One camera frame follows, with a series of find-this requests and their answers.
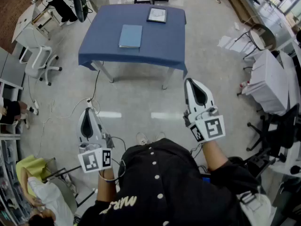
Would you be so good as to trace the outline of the grey desk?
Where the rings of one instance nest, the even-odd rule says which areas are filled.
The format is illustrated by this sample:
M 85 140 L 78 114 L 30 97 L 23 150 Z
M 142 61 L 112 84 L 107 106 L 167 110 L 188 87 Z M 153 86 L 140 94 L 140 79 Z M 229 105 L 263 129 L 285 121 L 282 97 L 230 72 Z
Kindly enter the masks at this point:
M 23 90 L 25 64 L 0 47 L 0 82 Z

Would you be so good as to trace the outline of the white cloth covered table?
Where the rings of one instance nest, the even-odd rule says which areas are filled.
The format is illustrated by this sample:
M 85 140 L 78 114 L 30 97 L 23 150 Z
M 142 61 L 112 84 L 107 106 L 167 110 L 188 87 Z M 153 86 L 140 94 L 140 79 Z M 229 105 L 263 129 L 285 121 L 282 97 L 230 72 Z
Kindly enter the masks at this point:
M 301 113 L 301 91 L 293 59 L 279 52 L 277 60 L 269 50 L 255 55 L 249 83 L 242 94 L 251 95 L 264 112 L 284 115 L 299 104 Z

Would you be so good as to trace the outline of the wooden step platform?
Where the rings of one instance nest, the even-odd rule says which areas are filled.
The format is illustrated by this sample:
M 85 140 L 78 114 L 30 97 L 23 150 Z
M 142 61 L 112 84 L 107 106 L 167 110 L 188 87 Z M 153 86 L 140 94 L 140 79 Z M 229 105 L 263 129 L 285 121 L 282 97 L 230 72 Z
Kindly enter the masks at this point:
M 248 0 L 229 0 L 229 3 L 241 23 L 248 26 L 261 23 L 259 14 L 254 11 Z

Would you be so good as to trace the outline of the table with blue cloth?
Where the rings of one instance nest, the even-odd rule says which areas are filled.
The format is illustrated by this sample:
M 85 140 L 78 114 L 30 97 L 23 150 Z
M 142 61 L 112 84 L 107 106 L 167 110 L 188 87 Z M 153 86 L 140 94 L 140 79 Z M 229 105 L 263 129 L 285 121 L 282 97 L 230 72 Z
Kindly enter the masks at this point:
M 166 23 L 147 22 L 149 9 L 167 11 Z M 122 26 L 143 27 L 140 48 L 120 48 Z M 166 89 L 174 70 L 185 65 L 185 11 L 180 8 L 147 4 L 113 4 L 99 9 L 79 48 L 78 63 L 90 70 L 103 71 L 110 82 L 114 79 L 102 62 L 145 63 L 168 67 L 162 89 Z

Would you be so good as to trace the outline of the white desk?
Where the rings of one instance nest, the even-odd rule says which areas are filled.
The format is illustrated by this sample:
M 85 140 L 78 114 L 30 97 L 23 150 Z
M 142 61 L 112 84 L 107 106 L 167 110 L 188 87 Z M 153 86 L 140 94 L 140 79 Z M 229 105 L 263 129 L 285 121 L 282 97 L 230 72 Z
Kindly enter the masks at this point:
M 57 26 L 59 21 L 47 6 L 43 11 L 32 4 L 30 5 L 19 17 L 14 34 L 12 37 L 12 42 L 18 42 L 24 47 L 28 40 L 37 41 L 38 44 L 44 45 L 49 37 L 49 30 L 46 29 L 48 23 L 54 22 Z

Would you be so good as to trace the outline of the black office chair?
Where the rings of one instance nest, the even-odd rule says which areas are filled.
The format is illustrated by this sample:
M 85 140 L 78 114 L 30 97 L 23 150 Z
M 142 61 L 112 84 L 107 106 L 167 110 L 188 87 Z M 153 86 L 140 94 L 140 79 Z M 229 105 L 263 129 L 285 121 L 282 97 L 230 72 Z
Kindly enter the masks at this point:
M 252 147 L 246 150 L 252 151 L 258 144 L 261 149 L 269 149 L 268 155 L 286 162 L 286 156 L 280 153 L 280 149 L 290 149 L 293 144 L 301 140 L 301 116 L 299 115 L 300 104 L 297 103 L 289 109 L 284 115 L 264 115 L 260 117 L 262 121 L 262 129 L 256 128 L 252 123 L 248 122 L 247 126 L 251 127 L 259 134 L 259 139 Z

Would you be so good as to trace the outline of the person's wristband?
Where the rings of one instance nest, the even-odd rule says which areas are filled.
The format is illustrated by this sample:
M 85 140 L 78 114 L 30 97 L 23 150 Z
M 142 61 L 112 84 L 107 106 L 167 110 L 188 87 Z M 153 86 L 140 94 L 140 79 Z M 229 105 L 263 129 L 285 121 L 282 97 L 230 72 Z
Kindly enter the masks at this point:
M 99 173 L 99 177 L 104 180 L 105 182 L 108 182 L 108 183 L 113 183 L 115 182 L 117 179 L 107 179 L 105 178 L 101 173 Z

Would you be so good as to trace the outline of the white office chair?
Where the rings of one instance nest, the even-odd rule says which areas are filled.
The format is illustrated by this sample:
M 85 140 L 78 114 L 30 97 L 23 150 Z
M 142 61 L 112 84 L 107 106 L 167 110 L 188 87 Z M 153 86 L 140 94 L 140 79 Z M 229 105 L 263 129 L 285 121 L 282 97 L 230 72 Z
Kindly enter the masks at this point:
M 52 66 L 54 61 L 59 59 L 59 56 L 53 54 L 53 50 L 49 46 L 39 46 L 39 48 L 33 48 L 32 53 L 28 61 L 24 61 L 24 57 L 29 50 L 29 47 L 25 49 L 22 56 L 19 59 L 19 63 L 26 64 L 25 73 L 32 78 L 43 81 L 48 86 L 52 83 L 48 79 L 48 72 L 51 70 L 62 71 L 62 67 Z

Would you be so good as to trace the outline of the black framed picture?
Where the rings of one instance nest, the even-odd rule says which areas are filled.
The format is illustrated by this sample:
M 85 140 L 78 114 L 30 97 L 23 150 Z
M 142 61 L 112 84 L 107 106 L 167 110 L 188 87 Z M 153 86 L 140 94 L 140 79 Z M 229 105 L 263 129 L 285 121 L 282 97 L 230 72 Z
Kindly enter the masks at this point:
M 156 22 L 156 23 L 166 23 L 167 11 L 163 8 L 154 8 L 151 7 L 149 9 L 149 13 L 147 16 L 147 22 Z

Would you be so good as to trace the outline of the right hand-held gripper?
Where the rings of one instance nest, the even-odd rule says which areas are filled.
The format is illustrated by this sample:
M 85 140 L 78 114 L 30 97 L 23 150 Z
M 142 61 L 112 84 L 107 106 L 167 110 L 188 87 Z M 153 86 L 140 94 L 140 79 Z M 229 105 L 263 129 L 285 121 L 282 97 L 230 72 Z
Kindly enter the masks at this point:
M 225 136 L 223 116 L 214 105 L 212 92 L 203 83 L 187 78 L 184 84 L 185 101 L 191 112 L 187 126 L 197 142 L 208 142 Z M 204 111 L 197 111 L 203 106 Z

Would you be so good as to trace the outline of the person's left forearm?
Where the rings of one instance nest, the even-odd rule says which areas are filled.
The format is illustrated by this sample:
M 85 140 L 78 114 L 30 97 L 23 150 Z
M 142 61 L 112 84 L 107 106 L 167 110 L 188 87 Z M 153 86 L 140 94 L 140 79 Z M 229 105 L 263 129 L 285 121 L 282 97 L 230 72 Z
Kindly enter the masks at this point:
M 115 179 L 113 168 L 99 171 L 107 179 Z M 117 195 L 115 183 L 108 183 L 98 179 L 98 192 L 96 199 L 101 202 L 112 202 L 115 201 Z

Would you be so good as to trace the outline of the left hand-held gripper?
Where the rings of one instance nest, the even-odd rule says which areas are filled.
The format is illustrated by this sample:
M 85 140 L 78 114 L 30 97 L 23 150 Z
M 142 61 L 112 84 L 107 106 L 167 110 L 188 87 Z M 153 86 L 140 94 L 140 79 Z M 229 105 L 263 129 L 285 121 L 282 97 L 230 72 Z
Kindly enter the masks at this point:
M 112 168 L 112 148 L 110 135 L 102 136 L 102 126 L 95 110 L 86 108 L 77 124 L 79 140 L 78 160 L 84 173 Z

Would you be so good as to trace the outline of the black floor fan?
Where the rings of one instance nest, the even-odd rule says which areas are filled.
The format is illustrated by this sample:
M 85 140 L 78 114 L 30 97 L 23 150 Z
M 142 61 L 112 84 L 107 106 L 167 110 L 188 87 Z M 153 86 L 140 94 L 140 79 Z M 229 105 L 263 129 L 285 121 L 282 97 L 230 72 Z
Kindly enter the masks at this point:
M 87 0 L 73 0 L 76 16 L 83 23 L 88 15 Z

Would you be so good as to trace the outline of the white book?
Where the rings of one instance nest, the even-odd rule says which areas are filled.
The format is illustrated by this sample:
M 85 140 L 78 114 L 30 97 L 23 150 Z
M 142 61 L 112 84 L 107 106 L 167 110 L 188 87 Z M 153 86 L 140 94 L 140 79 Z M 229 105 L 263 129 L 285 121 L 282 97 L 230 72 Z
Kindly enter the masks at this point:
M 119 47 L 139 48 L 141 46 L 142 31 L 143 27 L 141 25 L 124 24 L 119 39 Z

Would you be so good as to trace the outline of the dark metal frame chair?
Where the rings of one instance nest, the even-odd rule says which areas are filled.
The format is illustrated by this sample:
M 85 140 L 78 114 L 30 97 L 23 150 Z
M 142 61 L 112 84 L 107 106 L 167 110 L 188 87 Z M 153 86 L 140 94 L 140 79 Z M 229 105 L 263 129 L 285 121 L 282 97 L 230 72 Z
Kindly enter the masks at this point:
M 246 35 L 249 38 L 249 42 L 254 45 L 254 49 L 243 57 L 244 60 L 256 50 L 263 51 L 267 49 L 269 51 L 273 51 L 277 46 L 276 37 L 265 25 L 253 24 L 248 31 L 235 39 L 235 42 L 240 40 L 244 35 Z

